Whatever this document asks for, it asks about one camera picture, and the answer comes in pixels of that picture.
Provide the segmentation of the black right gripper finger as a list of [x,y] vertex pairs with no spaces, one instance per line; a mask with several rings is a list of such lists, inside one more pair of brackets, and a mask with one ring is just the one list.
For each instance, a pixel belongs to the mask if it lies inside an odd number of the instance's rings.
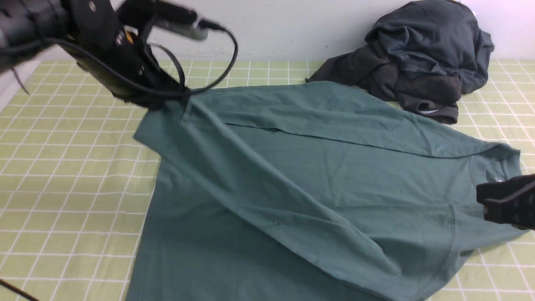
[[509,224],[520,230],[535,230],[535,196],[517,192],[502,199],[484,199],[484,219],[496,224]]
[[476,201],[485,204],[487,200],[511,205],[534,205],[533,174],[512,177],[506,181],[479,184],[476,187]]

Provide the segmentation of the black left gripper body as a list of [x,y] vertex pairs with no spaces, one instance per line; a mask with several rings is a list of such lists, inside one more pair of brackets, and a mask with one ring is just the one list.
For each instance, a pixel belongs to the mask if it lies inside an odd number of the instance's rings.
[[179,70],[177,82],[163,71],[147,41],[135,28],[120,23],[109,0],[61,3],[69,12],[69,38],[76,45],[63,49],[114,97],[149,110],[161,110],[168,101],[187,107],[184,72]]

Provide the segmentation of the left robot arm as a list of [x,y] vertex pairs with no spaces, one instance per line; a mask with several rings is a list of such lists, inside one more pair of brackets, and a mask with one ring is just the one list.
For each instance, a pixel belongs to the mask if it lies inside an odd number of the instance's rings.
[[1,72],[58,45],[114,97],[149,110],[167,101],[186,105],[184,74],[159,67],[147,37],[158,13],[154,0],[2,0]]

